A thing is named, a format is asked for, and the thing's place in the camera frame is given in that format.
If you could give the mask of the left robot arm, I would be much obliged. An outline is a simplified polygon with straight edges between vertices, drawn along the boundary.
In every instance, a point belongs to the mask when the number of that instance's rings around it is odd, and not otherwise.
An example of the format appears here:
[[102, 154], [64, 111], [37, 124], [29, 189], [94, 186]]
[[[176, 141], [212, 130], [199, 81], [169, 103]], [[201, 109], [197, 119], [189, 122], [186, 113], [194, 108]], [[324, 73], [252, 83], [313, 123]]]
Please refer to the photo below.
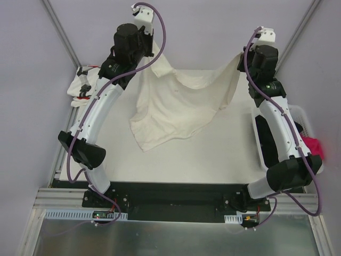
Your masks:
[[76, 182], [70, 173], [72, 161], [81, 166], [81, 171], [94, 191], [94, 201], [100, 207], [112, 203], [112, 193], [107, 191], [110, 181], [102, 163], [106, 150], [96, 145], [100, 129], [109, 110], [121, 96], [144, 57], [153, 56], [153, 31], [146, 25], [125, 23], [113, 36], [114, 45], [102, 63], [98, 79], [84, 111], [68, 132], [61, 131], [58, 140], [67, 151], [67, 178]]

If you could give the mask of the cream white t shirt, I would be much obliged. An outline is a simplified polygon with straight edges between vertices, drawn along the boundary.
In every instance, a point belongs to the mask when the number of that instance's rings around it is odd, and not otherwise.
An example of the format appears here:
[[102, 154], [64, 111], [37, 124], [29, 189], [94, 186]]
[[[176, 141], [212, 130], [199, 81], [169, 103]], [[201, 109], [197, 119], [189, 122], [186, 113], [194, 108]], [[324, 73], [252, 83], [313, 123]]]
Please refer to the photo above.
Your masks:
[[172, 139], [187, 139], [210, 123], [233, 99], [240, 77], [240, 54], [216, 70], [190, 75], [164, 55], [148, 57], [140, 72], [132, 134], [143, 152]]

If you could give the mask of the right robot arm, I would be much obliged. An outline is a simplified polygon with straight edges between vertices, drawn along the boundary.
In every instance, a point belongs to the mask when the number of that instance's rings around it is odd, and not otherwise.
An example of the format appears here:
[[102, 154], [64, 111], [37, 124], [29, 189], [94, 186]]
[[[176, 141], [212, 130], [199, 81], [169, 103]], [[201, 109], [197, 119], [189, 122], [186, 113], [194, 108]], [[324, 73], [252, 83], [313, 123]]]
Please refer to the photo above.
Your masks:
[[304, 143], [291, 116], [286, 92], [274, 76], [278, 50], [269, 45], [245, 48], [238, 70], [246, 73], [249, 95], [265, 118], [277, 149], [278, 162], [264, 178], [248, 184], [240, 205], [252, 210], [259, 199], [277, 192], [304, 187], [312, 182], [322, 165]]

